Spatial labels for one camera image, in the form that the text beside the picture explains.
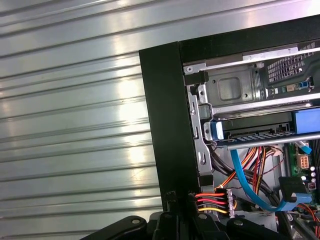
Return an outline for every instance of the blue connector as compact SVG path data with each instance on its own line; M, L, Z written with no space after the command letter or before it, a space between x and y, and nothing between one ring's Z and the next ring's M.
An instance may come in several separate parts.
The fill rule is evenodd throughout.
M309 155L312 152L312 149L308 147L303 141L297 141L294 143L298 146L302 151L305 152L305 154Z

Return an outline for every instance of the screw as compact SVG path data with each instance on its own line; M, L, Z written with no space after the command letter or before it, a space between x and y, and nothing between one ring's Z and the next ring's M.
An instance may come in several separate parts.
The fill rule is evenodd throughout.
M192 72L192 66L187 67L187 68L186 68L186 71L187 71L188 73L191 73L191 72Z
M206 218L207 218L207 216L204 215L204 214L200 214L198 217L199 217L200 219L206 219Z
M243 226L244 225L244 223L242 221L240 221L240 220L235 220L233 223L235 225L237 225L237 226Z

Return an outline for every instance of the ventilation grille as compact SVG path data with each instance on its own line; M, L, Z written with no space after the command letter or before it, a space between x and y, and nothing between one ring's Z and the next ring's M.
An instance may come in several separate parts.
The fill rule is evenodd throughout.
M300 50L314 49L316 43L313 42ZM302 66L305 65L304 59L312 56L314 53L305 53L301 55L287 56L267 66L269 83L283 80L302 72Z
M284 132L277 132L277 133L263 133L263 134L252 134L248 136L236 137L234 138L233 142L248 142L248 141L256 141L256 140L263 140L263 139L272 139L272 138L279 138L279 137L287 137L294 135L295 133L292 131L284 131Z

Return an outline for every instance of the black metal frame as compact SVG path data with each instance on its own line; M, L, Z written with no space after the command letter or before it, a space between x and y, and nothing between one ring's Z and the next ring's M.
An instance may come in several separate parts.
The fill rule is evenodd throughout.
M163 208L200 190L183 63L320 39L320 15L139 51Z

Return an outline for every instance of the corrugated metal surface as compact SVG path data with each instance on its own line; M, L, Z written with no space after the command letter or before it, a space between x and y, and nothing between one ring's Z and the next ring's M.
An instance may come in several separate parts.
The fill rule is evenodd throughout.
M0 236L161 210L138 50L320 14L318 0L2 0Z

